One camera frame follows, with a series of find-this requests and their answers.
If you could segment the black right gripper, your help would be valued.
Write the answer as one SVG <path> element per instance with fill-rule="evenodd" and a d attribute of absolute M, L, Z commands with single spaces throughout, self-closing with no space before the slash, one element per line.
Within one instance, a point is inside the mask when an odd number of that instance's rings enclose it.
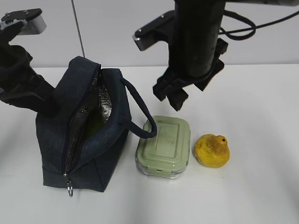
<path fill-rule="evenodd" d="M 188 99 L 184 87 L 193 84 L 203 91 L 212 78 L 224 68 L 220 56 L 227 51 L 226 41 L 219 38 L 212 45 L 201 46 L 203 49 L 198 50 L 196 46 L 189 44 L 183 53 L 172 52 L 168 68 L 153 86 L 156 98 L 163 101 L 167 96 L 175 111 L 179 111 Z"/>

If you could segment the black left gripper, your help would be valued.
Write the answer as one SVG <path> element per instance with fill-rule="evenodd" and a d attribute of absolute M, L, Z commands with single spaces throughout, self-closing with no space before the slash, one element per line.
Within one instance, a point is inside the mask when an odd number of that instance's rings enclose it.
<path fill-rule="evenodd" d="M 58 111 L 54 87 L 31 68 L 32 56 L 22 46 L 9 44 L 25 26 L 10 23 L 0 29 L 0 100 L 54 117 Z"/>

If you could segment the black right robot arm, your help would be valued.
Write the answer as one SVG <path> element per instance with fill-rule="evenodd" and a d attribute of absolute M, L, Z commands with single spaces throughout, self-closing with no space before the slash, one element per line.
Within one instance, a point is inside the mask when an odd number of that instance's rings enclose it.
<path fill-rule="evenodd" d="M 166 72 L 153 87 L 154 95 L 168 99 L 179 111 L 188 98 L 184 87 L 195 85 L 203 91 L 224 68 L 219 57 L 227 51 L 225 35 L 234 41 L 251 38 L 256 30 L 298 16 L 292 13 L 281 19 L 256 25 L 252 20 L 225 9 L 225 0 L 177 0 L 175 9 L 156 18 L 143 29 L 153 42 L 168 44 Z"/>

